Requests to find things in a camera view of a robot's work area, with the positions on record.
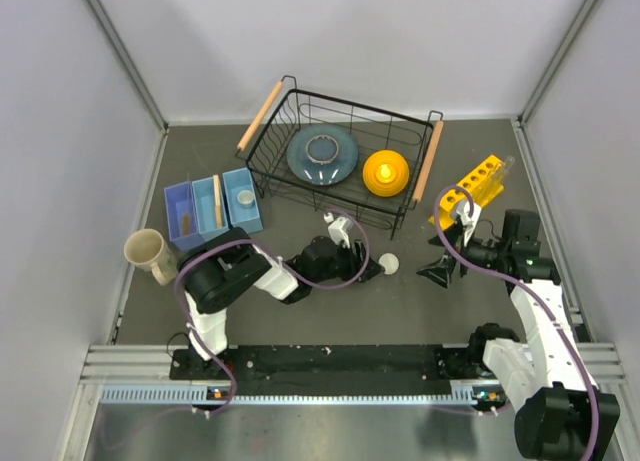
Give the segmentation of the small white cup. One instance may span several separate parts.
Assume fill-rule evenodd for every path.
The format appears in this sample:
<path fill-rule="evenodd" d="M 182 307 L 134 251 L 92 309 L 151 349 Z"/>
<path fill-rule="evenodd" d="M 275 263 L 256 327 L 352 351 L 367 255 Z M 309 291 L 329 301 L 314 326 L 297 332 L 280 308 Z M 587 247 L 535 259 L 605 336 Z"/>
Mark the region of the small white cup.
<path fill-rule="evenodd" d="M 252 209 L 256 202 L 255 193 L 248 189 L 239 190 L 235 199 L 237 205 L 243 210 Z"/>

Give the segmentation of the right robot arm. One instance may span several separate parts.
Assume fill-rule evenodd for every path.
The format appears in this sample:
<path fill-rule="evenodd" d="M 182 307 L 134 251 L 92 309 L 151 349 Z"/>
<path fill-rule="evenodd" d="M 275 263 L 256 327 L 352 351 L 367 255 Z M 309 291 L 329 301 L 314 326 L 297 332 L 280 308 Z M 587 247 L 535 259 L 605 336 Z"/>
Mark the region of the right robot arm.
<path fill-rule="evenodd" d="M 500 382 L 515 411 L 516 445 L 524 458 L 601 460 L 620 417 L 619 403 L 598 389 L 578 352 L 557 267 L 540 255 L 540 217 L 509 209 L 499 239 L 483 241 L 474 235 L 480 213 L 479 205 L 460 202 L 453 223 L 430 241 L 444 246 L 444 254 L 417 273 L 442 287 L 455 271 L 475 270 L 505 282 L 526 340 L 497 324 L 478 327 L 466 350 L 469 369 Z"/>

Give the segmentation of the clear glass test tube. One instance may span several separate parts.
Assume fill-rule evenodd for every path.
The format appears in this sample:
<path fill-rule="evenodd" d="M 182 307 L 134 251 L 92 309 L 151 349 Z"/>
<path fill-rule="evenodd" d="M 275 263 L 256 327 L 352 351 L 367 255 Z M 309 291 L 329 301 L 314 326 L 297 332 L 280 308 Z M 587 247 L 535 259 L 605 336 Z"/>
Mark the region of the clear glass test tube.
<path fill-rule="evenodd" d="M 504 165 L 505 168 L 507 169 L 507 172 L 505 173 L 505 177 L 503 178 L 503 180 L 509 175 L 514 162 L 515 162 L 515 158 L 513 156 L 506 157 L 505 160 L 502 162 L 501 165 Z"/>
<path fill-rule="evenodd" d="M 503 183 L 503 178 L 505 177 L 505 173 L 507 169 L 504 165 L 501 165 L 492 176 L 492 188 L 494 190 L 499 190 Z"/>

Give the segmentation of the wooden test tube clamp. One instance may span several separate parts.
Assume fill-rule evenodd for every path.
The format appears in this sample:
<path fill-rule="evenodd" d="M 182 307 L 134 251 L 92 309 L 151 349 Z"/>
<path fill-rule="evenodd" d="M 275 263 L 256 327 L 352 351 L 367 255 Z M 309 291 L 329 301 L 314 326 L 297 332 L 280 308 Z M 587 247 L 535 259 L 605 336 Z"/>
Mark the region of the wooden test tube clamp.
<path fill-rule="evenodd" d="M 223 227 L 223 213 L 222 213 L 222 200 L 221 200 L 221 186 L 220 186 L 220 178 L 217 174 L 212 176 L 213 183 L 213 193 L 214 193 L 214 213 L 215 213 L 215 221 L 216 228 L 220 229 Z"/>

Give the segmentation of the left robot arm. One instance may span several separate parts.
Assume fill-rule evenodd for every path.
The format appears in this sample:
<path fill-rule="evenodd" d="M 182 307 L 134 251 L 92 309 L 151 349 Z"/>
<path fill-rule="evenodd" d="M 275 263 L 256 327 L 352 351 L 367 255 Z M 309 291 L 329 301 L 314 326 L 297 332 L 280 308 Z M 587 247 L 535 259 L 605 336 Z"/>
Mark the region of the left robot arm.
<path fill-rule="evenodd" d="M 205 377 L 226 368 L 226 310 L 251 288 L 285 305 L 309 296 L 329 280 L 365 283 L 390 269 L 371 258 L 364 241 L 342 233 L 316 236 L 288 260 L 268 255 L 242 228 L 233 228 L 184 254 L 177 262 L 176 287 L 188 307 L 192 365 Z"/>

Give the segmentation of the white round lid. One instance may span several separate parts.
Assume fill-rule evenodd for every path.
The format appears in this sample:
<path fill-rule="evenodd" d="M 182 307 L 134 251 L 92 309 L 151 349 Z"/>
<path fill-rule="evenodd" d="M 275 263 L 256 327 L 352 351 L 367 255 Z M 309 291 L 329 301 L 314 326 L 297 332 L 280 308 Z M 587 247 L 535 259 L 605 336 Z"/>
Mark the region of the white round lid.
<path fill-rule="evenodd" d="M 378 260 L 385 275 L 393 275 L 399 269 L 399 259 L 392 253 L 384 253 Z"/>

